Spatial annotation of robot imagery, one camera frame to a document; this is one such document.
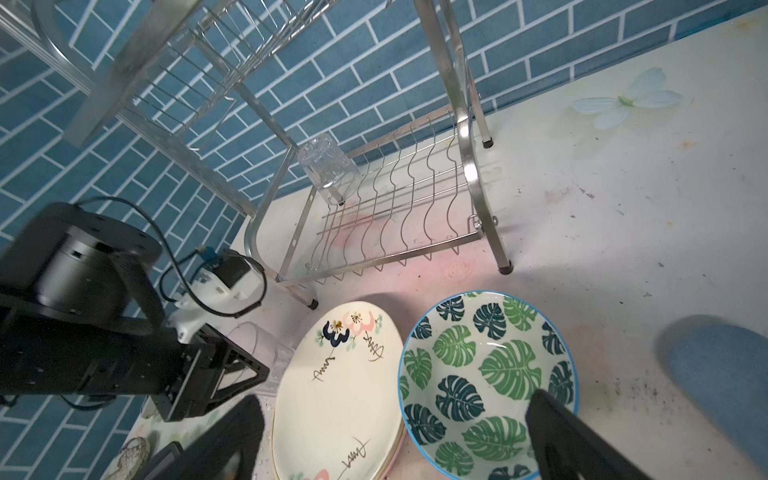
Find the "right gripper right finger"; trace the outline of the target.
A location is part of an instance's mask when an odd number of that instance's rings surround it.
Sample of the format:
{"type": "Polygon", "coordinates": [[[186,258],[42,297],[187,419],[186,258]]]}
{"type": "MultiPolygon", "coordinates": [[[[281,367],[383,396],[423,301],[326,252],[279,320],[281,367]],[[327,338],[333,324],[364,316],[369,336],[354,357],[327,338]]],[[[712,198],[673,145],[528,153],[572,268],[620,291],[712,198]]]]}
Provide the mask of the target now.
{"type": "Polygon", "coordinates": [[[533,393],[525,420],[543,479],[649,479],[542,389],[533,393]]]}

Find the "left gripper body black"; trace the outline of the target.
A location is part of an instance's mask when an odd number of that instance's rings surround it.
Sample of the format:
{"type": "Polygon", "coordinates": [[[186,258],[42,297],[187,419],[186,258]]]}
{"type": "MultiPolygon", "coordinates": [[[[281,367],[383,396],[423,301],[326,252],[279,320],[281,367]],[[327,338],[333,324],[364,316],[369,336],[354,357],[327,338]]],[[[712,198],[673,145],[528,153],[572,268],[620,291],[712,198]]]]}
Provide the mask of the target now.
{"type": "Polygon", "coordinates": [[[21,317],[1,326],[1,394],[164,398],[191,358],[171,329],[135,336],[21,317]]]}

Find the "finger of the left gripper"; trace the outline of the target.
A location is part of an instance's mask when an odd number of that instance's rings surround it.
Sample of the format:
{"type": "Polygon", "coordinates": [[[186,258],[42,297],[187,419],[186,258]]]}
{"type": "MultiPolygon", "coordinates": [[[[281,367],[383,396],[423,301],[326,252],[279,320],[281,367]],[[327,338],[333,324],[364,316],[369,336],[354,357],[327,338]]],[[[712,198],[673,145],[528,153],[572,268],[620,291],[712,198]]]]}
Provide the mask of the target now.
{"type": "Polygon", "coordinates": [[[218,408],[238,395],[252,391],[267,380],[269,368],[248,352],[221,334],[217,341],[216,354],[212,361],[212,392],[208,398],[209,408],[218,408]]]}

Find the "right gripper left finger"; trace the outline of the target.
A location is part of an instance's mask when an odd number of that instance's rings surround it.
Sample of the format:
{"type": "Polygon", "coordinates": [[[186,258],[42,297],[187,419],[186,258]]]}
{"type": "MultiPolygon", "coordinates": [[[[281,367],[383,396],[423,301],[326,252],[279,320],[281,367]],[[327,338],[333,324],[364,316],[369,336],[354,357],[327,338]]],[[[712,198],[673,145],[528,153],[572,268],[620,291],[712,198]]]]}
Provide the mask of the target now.
{"type": "Polygon", "coordinates": [[[265,430],[261,404],[245,397],[193,442],[158,479],[250,480],[265,430]]]}

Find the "clear glass cup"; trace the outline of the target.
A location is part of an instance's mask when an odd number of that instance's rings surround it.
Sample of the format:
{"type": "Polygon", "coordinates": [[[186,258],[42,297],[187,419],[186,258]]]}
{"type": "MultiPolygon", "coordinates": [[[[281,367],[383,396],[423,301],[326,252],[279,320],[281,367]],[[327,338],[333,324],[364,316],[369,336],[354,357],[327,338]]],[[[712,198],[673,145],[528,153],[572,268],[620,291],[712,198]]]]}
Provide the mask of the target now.
{"type": "Polygon", "coordinates": [[[344,205],[361,181],[358,166],[328,133],[307,141],[299,149],[297,161],[332,207],[344,205]]]}
{"type": "Polygon", "coordinates": [[[226,336],[269,368],[267,380],[255,387],[260,395],[276,396],[279,384],[295,350],[254,322],[241,322],[226,330],[226,336]]]}

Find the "white plate with painted design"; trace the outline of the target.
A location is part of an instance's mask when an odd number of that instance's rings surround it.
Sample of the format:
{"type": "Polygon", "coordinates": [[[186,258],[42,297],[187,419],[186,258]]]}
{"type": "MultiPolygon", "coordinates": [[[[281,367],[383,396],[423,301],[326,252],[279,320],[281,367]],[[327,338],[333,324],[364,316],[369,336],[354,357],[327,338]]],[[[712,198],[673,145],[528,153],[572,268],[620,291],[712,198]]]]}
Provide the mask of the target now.
{"type": "Polygon", "coordinates": [[[365,301],[338,305],[304,335],[280,382],[271,457],[278,479],[382,479],[404,435],[403,341],[365,301]]]}

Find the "green leaf pattern bowl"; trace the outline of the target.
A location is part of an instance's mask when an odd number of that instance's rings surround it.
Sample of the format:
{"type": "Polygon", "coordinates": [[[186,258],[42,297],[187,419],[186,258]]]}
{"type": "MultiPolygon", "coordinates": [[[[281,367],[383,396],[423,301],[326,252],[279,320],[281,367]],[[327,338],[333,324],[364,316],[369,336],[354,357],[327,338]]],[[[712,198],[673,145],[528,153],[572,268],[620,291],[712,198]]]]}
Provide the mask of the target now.
{"type": "Polygon", "coordinates": [[[508,294],[446,298],[414,326],[398,369],[399,405],[423,457],[450,479],[534,479],[525,415],[539,389],[572,413],[578,375],[557,328],[508,294]]]}

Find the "steel two-tier dish rack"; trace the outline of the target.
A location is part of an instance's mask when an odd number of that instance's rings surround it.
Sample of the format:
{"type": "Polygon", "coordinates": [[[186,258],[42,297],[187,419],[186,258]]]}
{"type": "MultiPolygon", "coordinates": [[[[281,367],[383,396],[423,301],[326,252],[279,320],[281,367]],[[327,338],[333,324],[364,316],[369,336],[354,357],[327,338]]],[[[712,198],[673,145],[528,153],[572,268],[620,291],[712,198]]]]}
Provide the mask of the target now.
{"type": "Polygon", "coordinates": [[[485,127],[469,71],[470,36],[520,24],[510,1],[414,1],[386,38],[372,22],[341,32],[331,1],[120,1],[112,29],[82,14],[64,35],[59,1],[1,17],[1,101],[41,94],[1,118],[1,192],[36,162],[62,177],[70,149],[104,172],[148,163],[137,142],[234,210],[262,221],[308,183],[306,155],[329,135],[361,160],[434,136],[444,123],[485,127]]]}

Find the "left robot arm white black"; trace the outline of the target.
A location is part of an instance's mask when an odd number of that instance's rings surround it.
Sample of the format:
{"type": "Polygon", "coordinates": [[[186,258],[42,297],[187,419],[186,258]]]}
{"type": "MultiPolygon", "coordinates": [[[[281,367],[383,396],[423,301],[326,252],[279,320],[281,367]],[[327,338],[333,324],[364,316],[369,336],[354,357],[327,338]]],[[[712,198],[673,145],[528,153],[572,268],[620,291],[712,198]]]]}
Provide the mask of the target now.
{"type": "Polygon", "coordinates": [[[165,241],[55,202],[1,258],[1,396],[149,397],[168,422],[265,383],[214,327],[172,327],[148,273],[165,241]]]}

